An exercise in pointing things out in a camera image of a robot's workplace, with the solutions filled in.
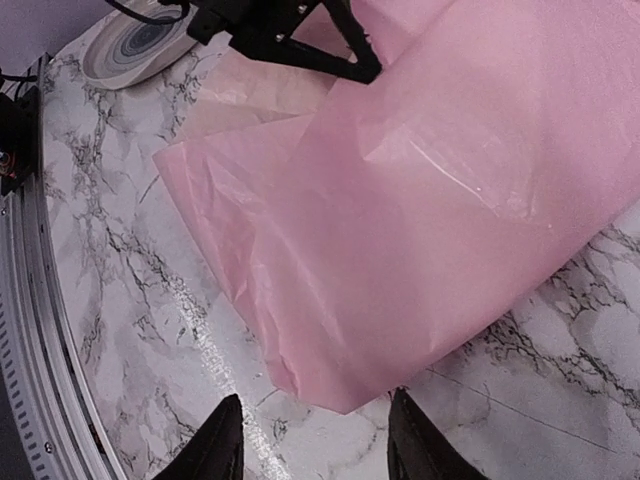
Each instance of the pink plastic sheet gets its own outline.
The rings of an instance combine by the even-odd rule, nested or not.
[[[249,108],[155,157],[274,383],[339,412],[477,334],[640,196],[638,4],[354,8],[387,65],[372,85],[316,85],[309,108]],[[228,90],[259,94],[245,80]]]

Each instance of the metal frame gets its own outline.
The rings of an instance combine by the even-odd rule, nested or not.
[[[45,65],[41,59],[35,67],[40,85]],[[36,480],[125,480],[64,310],[40,175],[41,114],[38,120],[36,173],[0,204],[0,367]]]
[[[229,46],[252,60],[329,73],[360,83],[373,82],[382,64],[364,28],[351,12],[350,0],[159,0],[164,5],[190,2],[197,11],[187,34],[207,45],[226,30]],[[292,38],[320,5],[329,12],[355,58],[341,58]]]

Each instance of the black clamp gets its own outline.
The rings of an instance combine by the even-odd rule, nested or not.
[[[165,5],[178,0],[159,0]],[[229,45],[252,60],[316,70],[369,84],[382,71],[348,0],[189,0],[198,8],[187,33],[207,45],[223,30]],[[291,38],[318,5],[324,5],[351,51],[352,62]]]

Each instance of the marble surface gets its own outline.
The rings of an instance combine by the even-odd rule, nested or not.
[[[99,25],[48,70],[46,185],[67,316],[129,478],[151,479],[237,392],[250,480],[386,479],[388,399],[342,417],[274,390],[151,160],[226,39],[104,92],[79,63]],[[409,387],[494,480],[640,479],[640,205]]]

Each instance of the black cable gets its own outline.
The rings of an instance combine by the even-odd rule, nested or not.
[[[5,75],[0,70],[0,78],[7,82],[37,82],[38,77],[36,75],[20,76],[20,75]]]
[[[128,17],[131,17],[134,20],[138,20],[139,22],[146,23],[147,25],[173,25],[174,23],[178,23],[184,20],[187,17],[187,15],[189,15],[189,9],[191,7],[191,4],[189,3],[188,0],[182,0],[179,2],[180,7],[182,8],[182,12],[180,12],[179,17],[151,18],[151,17],[146,17],[144,15],[141,15],[138,12],[135,12],[128,7],[125,7],[124,5],[117,2],[116,0],[104,0],[104,1],[107,2],[109,5],[111,5],[113,8],[115,8],[116,10],[124,13]]]
[[[16,91],[13,93],[13,101],[17,102],[18,99],[20,98],[20,91],[22,90],[22,87],[25,86],[26,83],[28,82],[37,82],[38,81],[38,76],[37,75],[31,75],[31,67],[29,67],[29,70],[27,70],[27,74],[23,77],[13,77],[13,78],[18,78],[19,80],[15,80],[18,83],[18,86],[16,87]]]

